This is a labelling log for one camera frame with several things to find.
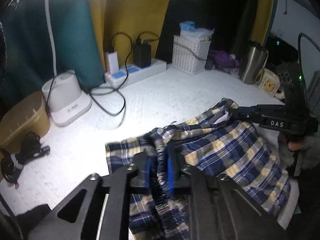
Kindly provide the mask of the blue yellow plaid pants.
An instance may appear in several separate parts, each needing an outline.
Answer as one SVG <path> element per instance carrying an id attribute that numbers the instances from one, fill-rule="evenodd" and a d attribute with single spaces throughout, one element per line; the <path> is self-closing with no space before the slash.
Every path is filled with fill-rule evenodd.
<path id="1" fill-rule="evenodd" d="M 110 173 L 131 164 L 140 152 L 151 156 L 151 192 L 133 194 L 130 200 L 129 228 L 135 239 L 189 238 L 187 200 L 169 190 L 169 143 L 205 174 L 231 177 L 267 213 L 276 216 L 287 204 L 288 172 L 252 124 L 232 119 L 229 111 L 236 107 L 224 98 L 186 122 L 105 146 Z"/>

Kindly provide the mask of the cream bear cartoon mug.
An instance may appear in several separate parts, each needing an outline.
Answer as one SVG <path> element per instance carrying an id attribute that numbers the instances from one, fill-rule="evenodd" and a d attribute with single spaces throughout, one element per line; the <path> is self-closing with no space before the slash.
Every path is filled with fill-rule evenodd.
<path id="1" fill-rule="evenodd" d="M 280 79 L 277 74 L 270 71 L 269 69 L 262 69 L 259 71 L 256 79 L 255 84 L 257 87 L 269 95 L 270 97 L 276 99 L 283 99 L 284 92 L 281 92 L 280 89 Z"/>

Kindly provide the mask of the stainless steel tumbler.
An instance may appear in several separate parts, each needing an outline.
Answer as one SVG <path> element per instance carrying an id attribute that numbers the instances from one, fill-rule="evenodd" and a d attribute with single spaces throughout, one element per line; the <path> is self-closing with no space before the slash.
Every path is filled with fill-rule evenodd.
<path id="1" fill-rule="evenodd" d="M 249 41 L 249 46 L 242 57 L 239 78 L 248 85 L 255 83 L 256 77 L 262 70 L 268 59 L 268 50 L 258 42 Z"/>

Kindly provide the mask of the white textured table cover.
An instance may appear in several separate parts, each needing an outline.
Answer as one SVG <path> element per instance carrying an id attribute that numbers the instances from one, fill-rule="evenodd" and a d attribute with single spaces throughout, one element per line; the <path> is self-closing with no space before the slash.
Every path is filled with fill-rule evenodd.
<path id="1" fill-rule="evenodd" d="M 171 67 L 123 88 L 119 95 L 100 96 L 88 112 L 66 127 L 51 124 L 42 138 L 50 154 L 25 166 L 19 187 L 2 181 L 1 194 L 15 214 L 41 204 L 55 207 L 90 174 L 108 174 L 106 143 L 184 122 L 222 98 L 240 106 L 279 103 L 226 73 L 206 70 L 188 75 Z"/>

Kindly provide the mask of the white power strip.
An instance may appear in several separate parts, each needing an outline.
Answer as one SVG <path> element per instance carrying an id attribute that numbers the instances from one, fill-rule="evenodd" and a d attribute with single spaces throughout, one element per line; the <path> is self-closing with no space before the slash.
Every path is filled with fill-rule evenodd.
<path id="1" fill-rule="evenodd" d="M 135 65 L 121 67 L 116 74 L 105 73 L 105 82 L 114 88 L 119 87 L 123 82 L 122 87 L 137 83 L 154 75 L 160 74 L 167 70 L 167 63 L 159 59 L 151 59 L 151 65 L 140 68 Z"/>

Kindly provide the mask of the purple cloth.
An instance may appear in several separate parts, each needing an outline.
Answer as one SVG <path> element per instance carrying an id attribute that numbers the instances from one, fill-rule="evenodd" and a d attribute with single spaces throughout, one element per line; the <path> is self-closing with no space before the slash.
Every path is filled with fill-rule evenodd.
<path id="1" fill-rule="evenodd" d="M 240 62 L 234 54 L 228 54 L 223 50 L 210 50 L 208 57 L 213 64 L 223 68 L 239 68 Z"/>

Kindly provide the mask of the white phone charger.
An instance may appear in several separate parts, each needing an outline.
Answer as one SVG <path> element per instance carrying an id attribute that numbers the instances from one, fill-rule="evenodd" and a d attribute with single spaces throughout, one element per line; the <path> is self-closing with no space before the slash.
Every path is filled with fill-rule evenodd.
<path id="1" fill-rule="evenodd" d="M 107 64 L 107 71 L 109 74 L 113 75 L 119 72 L 119 62 L 117 52 L 106 52 L 105 59 Z"/>

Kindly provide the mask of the white desk lamp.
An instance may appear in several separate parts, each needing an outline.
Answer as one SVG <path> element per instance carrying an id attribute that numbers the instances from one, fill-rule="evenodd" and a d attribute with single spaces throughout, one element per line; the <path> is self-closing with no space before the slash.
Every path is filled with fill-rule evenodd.
<path id="1" fill-rule="evenodd" d="M 53 122 L 57 126 L 64 127 L 85 114 L 91 108 L 92 100 L 80 88 L 74 70 L 68 70 L 62 74 L 57 73 L 56 49 L 50 18 L 49 0 L 44 0 L 44 11 L 52 49 L 54 76 L 42 86 L 42 93 Z"/>

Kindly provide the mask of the black power adapter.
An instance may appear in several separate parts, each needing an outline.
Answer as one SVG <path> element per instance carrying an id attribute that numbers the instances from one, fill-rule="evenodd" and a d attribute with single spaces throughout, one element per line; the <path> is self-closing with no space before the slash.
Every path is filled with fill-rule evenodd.
<path id="1" fill-rule="evenodd" d="M 133 45 L 133 62 L 140 68 L 151 65 L 151 45 L 142 42 L 140 38 L 136 39 L 136 43 Z"/>

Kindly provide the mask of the white slatted storage basket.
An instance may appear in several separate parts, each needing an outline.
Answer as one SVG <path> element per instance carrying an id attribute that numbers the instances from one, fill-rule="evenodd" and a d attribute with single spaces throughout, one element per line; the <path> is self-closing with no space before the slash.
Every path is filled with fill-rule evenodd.
<path id="1" fill-rule="evenodd" d="M 190 75 L 205 70 L 211 41 L 194 42 L 182 36 L 174 36 L 172 66 Z"/>

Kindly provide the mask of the tan lidded plastic box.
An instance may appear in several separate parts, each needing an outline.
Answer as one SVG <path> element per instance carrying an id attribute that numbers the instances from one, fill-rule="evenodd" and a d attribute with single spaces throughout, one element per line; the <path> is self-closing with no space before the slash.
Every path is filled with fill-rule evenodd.
<path id="1" fill-rule="evenodd" d="M 1 120 L 1 148 L 17 153 L 27 133 L 43 137 L 49 129 L 46 101 L 41 92 L 35 92 L 12 107 Z"/>

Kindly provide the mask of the black garment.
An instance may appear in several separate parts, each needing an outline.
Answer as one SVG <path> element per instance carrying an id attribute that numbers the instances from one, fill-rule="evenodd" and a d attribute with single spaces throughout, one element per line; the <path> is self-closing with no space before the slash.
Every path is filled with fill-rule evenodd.
<path id="1" fill-rule="evenodd" d="M 39 222 L 50 213 L 48 204 L 41 204 L 17 215 L 17 221 L 21 227 L 24 239 L 28 239 L 29 233 L 39 224 Z"/>

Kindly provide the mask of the blue plastic bag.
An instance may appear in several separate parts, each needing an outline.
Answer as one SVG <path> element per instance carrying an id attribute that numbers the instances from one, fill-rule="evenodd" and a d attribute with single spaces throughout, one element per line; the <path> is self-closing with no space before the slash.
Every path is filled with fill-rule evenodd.
<path id="1" fill-rule="evenodd" d="M 214 29 L 196 28 L 195 22 L 185 21 L 180 23 L 180 35 L 189 40 L 205 40 L 210 38 Z"/>

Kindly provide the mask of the yellow curtain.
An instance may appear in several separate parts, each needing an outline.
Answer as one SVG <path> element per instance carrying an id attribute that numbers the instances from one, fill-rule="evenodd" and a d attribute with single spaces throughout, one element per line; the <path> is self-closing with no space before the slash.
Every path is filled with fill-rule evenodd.
<path id="1" fill-rule="evenodd" d="M 136 40 L 139 33 L 162 31 L 170 0 L 88 0 L 93 31 L 102 67 L 106 68 L 105 51 L 117 32 Z"/>

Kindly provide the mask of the teal curtain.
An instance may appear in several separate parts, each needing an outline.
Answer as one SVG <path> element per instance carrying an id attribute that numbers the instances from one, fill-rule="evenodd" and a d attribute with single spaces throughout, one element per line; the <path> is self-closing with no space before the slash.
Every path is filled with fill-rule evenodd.
<path id="1" fill-rule="evenodd" d="M 49 0 L 56 68 L 73 69 L 87 88 L 104 81 L 88 0 Z M 16 103 L 54 76 L 44 0 L 18 0 L 1 14 L 7 69 L 1 98 Z"/>

